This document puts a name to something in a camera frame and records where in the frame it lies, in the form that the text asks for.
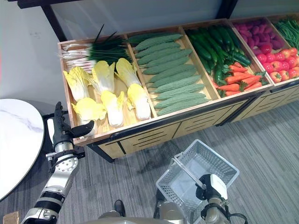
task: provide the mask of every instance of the white plastic basket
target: white plastic basket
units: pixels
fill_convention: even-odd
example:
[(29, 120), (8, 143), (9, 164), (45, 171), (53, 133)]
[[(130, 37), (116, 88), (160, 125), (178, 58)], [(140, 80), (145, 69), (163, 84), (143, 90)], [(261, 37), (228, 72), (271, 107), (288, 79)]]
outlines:
[(239, 173), (230, 162), (196, 139), (184, 152), (174, 156), (156, 186), (167, 201), (181, 207), (187, 222), (193, 224), (201, 220), (200, 212), (207, 205), (195, 196), (195, 183), (202, 186), (199, 178), (204, 174), (216, 174), (228, 188)]

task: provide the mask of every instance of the white round table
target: white round table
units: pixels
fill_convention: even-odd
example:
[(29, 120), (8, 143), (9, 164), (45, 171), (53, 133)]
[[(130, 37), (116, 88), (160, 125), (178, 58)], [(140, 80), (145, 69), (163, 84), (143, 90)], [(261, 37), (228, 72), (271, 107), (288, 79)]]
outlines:
[(18, 99), (0, 99), (0, 200), (26, 176), (43, 145), (40, 113)]

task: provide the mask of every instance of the cucumber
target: cucumber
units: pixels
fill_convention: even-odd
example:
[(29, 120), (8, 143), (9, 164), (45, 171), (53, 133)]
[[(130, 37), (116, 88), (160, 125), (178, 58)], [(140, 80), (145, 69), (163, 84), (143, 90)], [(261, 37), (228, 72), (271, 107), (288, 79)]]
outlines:
[(155, 90), (149, 91), (149, 92), (162, 93), (162, 92), (166, 92), (166, 91), (170, 91), (170, 90), (176, 90), (183, 86), (191, 85), (191, 84), (197, 82), (200, 79), (200, 77), (201, 77), (200, 75), (196, 75), (196, 76), (191, 76), (188, 78), (183, 78), (183, 79), (175, 81), (175, 82), (161, 85), (158, 88), (156, 88)]
[(195, 67), (194, 67), (193, 64), (178, 65), (178, 66), (175, 66), (173, 68), (167, 69), (167, 70), (165, 70), (165, 71), (163, 71), (159, 74), (156, 74), (154, 77), (152, 77), (149, 80), (149, 83), (154, 83), (157, 80), (160, 80), (162, 78), (170, 77), (170, 76), (173, 76), (173, 75), (178, 74), (178, 73), (183, 72), (183, 71), (193, 70), (194, 68)]
[(162, 92), (159, 94), (159, 96), (157, 96), (156, 98), (154, 98), (152, 100), (165, 100), (165, 99), (169, 99), (174, 96), (179, 96), (183, 93), (198, 92), (198, 91), (202, 90), (204, 87), (205, 87), (205, 85), (203, 85), (203, 84), (186, 85), (181, 88), (177, 88), (175, 90)]
[(176, 75), (159, 79), (159, 80), (155, 81), (151, 86), (149, 86), (149, 88), (157, 88), (157, 87), (159, 87), (161, 85), (172, 83), (172, 82), (181, 80), (183, 78), (188, 78), (190, 76), (193, 76), (195, 73), (196, 73), (196, 69), (195, 68), (193, 68), (191, 70), (183, 71), (183, 72), (180, 72), (180, 73), (178, 73)]
[(217, 60), (218, 60), (217, 53), (214, 51), (214, 49), (210, 45), (209, 41), (204, 37), (204, 35), (197, 32), (194, 34), (194, 36), (195, 36), (196, 40), (198, 41), (198, 43), (210, 53), (212, 60), (215, 63), (217, 63)]
[(168, 55), (165, 55), (163, 57), (160, 57), (158, 59), (152, 60), (149, 63), (146, 64), (146, 67), (154, 67), (154, 66), (158, 66), (160, 64), (164, 64), (166, 62), (171, 62), (174, 60), (177, 60), (181, 57), (184, 56), (188, 56), (189, 54), (191, 54), (192, 50), (191, 49), (181, 49), (179, 52), (175, 52), (175, 53), (169, 53)]
[(213, 37), (214, 40), (216, 40), (220, 45), (224, 44), (222, 36), (218, 33), (218, 30), (215, 28), (215, 26), (210, 26), (208, 28), (208, 32), (209, 32), (210, 36)]
[(238, 52), (230, 52), (230, 54), (233, 56), (233, 58), (238, 59), (239, 61), (243, 62), (243, 64), (246, 64), (247, 66), (251, 64), (251, 61), (244, 55)]
[(239, 47), (240, 47), (240, 42), (239, 42), (237, 36), (235, 35), (235, 33), (233, 32), (233, 30), (232, 30), (231, 28), (229, 28), (229, 27), (227, 27), (226, 30), (227, 30), (227, 32), (228, 32), (230, 38), (231, 38), (232, 41), (234, 42), (234, 45), (235, 45), (237, 48), (239, 48)]
[(196, 53), (203, 57), (204, 59), (206, 60), (211, 60), (212, 59), (212, 56), (210, 55), (209, 52), (207, 52), (206, 49), (204, 49), (199, 43), (197, 42), (192, 42), (192, 45), (194, 46), (195, 50), (196, 50)]
[(227, 30), (222, 26), (218, 27), (218, 29), (219, 29), (220, 35), (222, 36), (224, 42), (229, 46), (229, 49), (234, 50), (233, 40), (232, 40), (232, 38), (230, 38), (230, 35), (228, 34)]
[(213, 61), (207, 61), (207, 63), (208, 63), (211, 70), (215, 68), (215, 64), (214, 64)]
[(204, 66), (206, 72), (210, 75), (211, 74), (211, 67), (209, 66), (209, 63), (202, 57), (200, 57), (200, 61), (201, 61), (202, 65)]
[(158, 116), (165, 115), (165, 114), (172, 113), (175, 111), (183, 110), (183, 109), (191, 107), (191, 106), (203, 104), (208, 101), (209, 100), (207, 98), (198, 98), (198, 99), (192, 99), (192, 100), (187, 100), (187, 101), (183, 101), (183, 102), (178, 102), (178, 103), (175, 103), (173, 105), (170, 105), (170, 106), (158, 111), (157, 115)]
[(179, 48), (179, 47), (180, 47), (180, 45), (175, 42), (161, 43), (161, 44), (155, 45), (153, 47), (147, 48), (146, 50), (140, 51), (139, 53), (137, 53), (135, 55), (135, 57), (141, 58), (143, 56), (149, 55), (156, 51), (161, 51), (161, 50), (170, 49), (170, 48)]
[(190, 92), (190, 93), (184, 93), (176, 97), (171, 97), (169, 99), (163, 100), (160, 103), (157, 103), (154, 108), (156, 109), (162, 109), (166, 108), (170, 105), (173, 105), (178, 102), (186, 101), (186, 100), (192, 100), (192, 99), (198, 99), (198, 98), (204, 98), (206, 97), (203, 93), (198, 92)]
[(188, 60), (189, 60), (189, 57), (185, 56), (185, 57), (179, 58), (179, 59), (171, 61), (171, 62), (166, 62), (164, 64), (160, 64), (160, 65), (157, 65), (157, 66), (154, 66), (154, 67), (150, 67), (150, 68), (144, 70), (143, 73), (146, 74), (146, 75), (158, 74), (162, 71), (165, 71), (167, 69), (171, 69), (175, 66), (185, 64)]

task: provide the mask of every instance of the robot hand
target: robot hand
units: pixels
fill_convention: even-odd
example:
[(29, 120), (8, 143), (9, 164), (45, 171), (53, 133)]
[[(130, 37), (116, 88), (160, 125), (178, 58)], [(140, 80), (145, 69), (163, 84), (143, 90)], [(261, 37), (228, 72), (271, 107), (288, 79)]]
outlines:
[(54, 119), (49, 119), (48, 129), (55, 152), (46, 155), (52, 176), (37, 200), (35, 206), (26, 214), (21, 224), (55, 224), (59, 211), (71, 188), (72, 180), (78, 169), (78, 159), (85, 152), (74, 150), (73, 138), (88, 134), (94, 125), (71, 127), (64, 122), (61, 102), (55, 107)]

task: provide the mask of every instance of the wooden crate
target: wooden crate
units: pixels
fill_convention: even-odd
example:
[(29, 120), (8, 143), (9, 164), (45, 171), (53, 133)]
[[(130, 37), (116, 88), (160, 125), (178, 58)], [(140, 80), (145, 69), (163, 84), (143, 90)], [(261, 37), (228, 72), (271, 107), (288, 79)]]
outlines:
[[(157, 116), (157, 112), (153, 105), (156, 102), (150, 102), (151, 118), (145, 121), (138, 121), (135, 117), (135, 111), (129, 111), (124, 103), (124, 125), (122, 127), (113, 128), (108, 124), (107, 118), (102, 121), (97, 121), (97, 133), (94, 136), (74, 139), (74, 144), (79, 146), (88, 145), (95, 152), (106, 158), (108, 161), (112, 161), (114, 158), (124, 156), (126, 154), (141, 150), (146, 147), (150, 147), (172, 138), (176, 138), (191, 132), (207, 128), (212, 125), (219, 124), (227, 119), (232, 113), (240, 108), (247, 100), (253, 97), (257, 91), (263, 91), (268, 86), (259, 88), (253, 91), (236, 94), (234, 96), (220, 98), (215, 87), (213, 86), (211, 79), (205, 71), (201, 61), (199, 60), (193, 46), (191, 45), (187, 35), (184, 32), (182, 26), (174, 26), (156, 30), (148, 30), (141, 32), (134, 32), (130, 34), (121, 35), (126, 39), (128, 36), (132, 36), (138, 33), (154, 32), (154, 31), (175, 31), (183, 35), (178, 41), (182, 48), (189, 48), (192, 50), (190, 54), (190, 60), (188, 63), (195, 65), (197, 72), (202, 75), (200, 83), (205, 85), (202, 93), (206, 94), (207, 98), (211, 99), (209, 102), (183, 109), (181, 111), (173, 112), (163, 116)], [(75, 43), (92, 43), (93, 40), (81, 40), (81, 41), (67, 41), (58, 43), (59, 49), (66, 44)], [(136, 63), (134, 56), (134, 48), (127, 43), (127, 50), (132, 61)], [(66, 70), (66, 63), (61, 59), (61, 69)], [(252, 67), (253, 71), (256, 71), (258, 67)], [(137, 76), (142, 83), (143, 88), (148, 94), (148, 89), (145, 85), (148, 75), (142, 73), (142, 68), (137, 68)], [(77, 115), (75, 114), (71, 103), (76, 103), (72, 97), (71, 90), (65, 80), (64, 89), (65, 96), (70, 116), (71, 127), (78, 125)], [(120, 91), (127, 93), (125, 84), (117, 77), (115, 77), (116, 95)], [(100, 102), (100, 96), (94, 91), (92, 87), (89, 87), (89, 93), (93, 99)], [(149, 98), (155, 97), (154, 94), (148, 94)]]
[[(190, 24), (182, 25), (182, 27), (183, 27), (184, 30), (188, 30), (188, 29), (198, 29), (198, 28), (201, 28), (201, 27), (206, 28), (206, 27), (209, 27), (209, 26), (212, 26), (212, 25), (227, 26), (227, 27), (230, 27), (234, 32), (236, 32), (236, 29), (234, 28), (234, 26), (230, 22), (228, 22), (228, 20), (226, 20), (226, 19), (218, 19), (218, 20), (212, 20), (212, 21), (203, 21), (203, 22), (197, 22), (197, 23), (190, 23)], [(247, 48), (246, 44), (243, 44), (243, 42), (242, 42), (243, 39), (241, 40), (239, 35), (237, 35), (237, 37), (240, 41), (240, 48), (244, 51), (245, 56), (251, 60), (251, 65), (247, 67), (248, 72), (254, 74), (255, 72), (264, 71), (262, 65), (258, 62), (255, 55), (252, 56), (252, 54), (250, 53), (251, 52), (250, 49)], [(208, 79), (211, 80), (211, 77), (208, 75), (206, 70), (205, 70), (205, 74), (207, 75)], [(244, 91), (244, 92), (235, 94), (235, 95), (230, 96), (230, 97), (224, 97), (224, 98), (235, 98), (235, 97), (243, 96), (243, 95), (248, 94), (248, 93), (254, 93), (254, 92), (257, 93), (257, 92), (261, 92), (261, 91), (266, 91), (267, 89), (272, 87), (272, 84), (271, 84), (271, 79), (268, 76), (265, 76), (265, 80), (268, 82), (267, 85), (261, 86), (259, 88), (256, 88), (256, 89), (253, 89), (253, 90), (250, 90), (250, 91)]]
[[(244, 22), (255, 21), (255, 20), (259, 20), (259, 19), (264, 19), (266, 21), (266, 23), (272, 28), (273, 32), (275, 32), (277, 35), (279, 35), (280, 38), (284, 41), (283, 47), (281, 49), (279, 49), (279, 50), (272, 50), (272, 53), (277, 53), (277, 52), (279, 52), (282, 49), (289, 49), (291, 47), (289, 45), (289, 43), (284, 39), (284, 37), (279, 33), (279, 31), (275, 28), (275, 26), (272, 24), (272, 22), (267, 17), (254, 17), (254, 18), (233, 19), (233, 20), (229, 20), (228, 22), (231, 22), (232, 26), (234, 26), (234, 24), (236, 24), (236, 23), (244, 23)], [(239, 37), (239, 39), (241, 40), (242, 44), (248, 49), (248, 52), (250, 53), (251, 57), (255, 58), (256, 62), (259, 64), (259, 67), (263, 71), (265, 71), (265, 69), (263, 68), (262, 64), (256, 58), (255, 54), (250, 49), (250, 47), (248, 46), (248, 44), (244, 41), (244, 39), (242, 38), (242, 36), (240, 35), (240, 33), (236, 30), (235, 27), (233, 27), (233, 30), (237, 34), (237, 36)], [(272, 88), (278, 88), (278, 87), (281, 87), (281, 86), (284, 86), (284, 85), (288, 85), (289, 83), (291, 83), (293, 81), (299, 80), (299, 77), (296, 77), (296, 78), (292, 78), (290, 80), (286, 80), (286, 81), (283, 81), (283, 82), (280, 82), (280, 83), (274, 83), (273, 80), (270, 78), (270, 75), (268, 73), (266, 73), (266, 76), (270, 80)]]

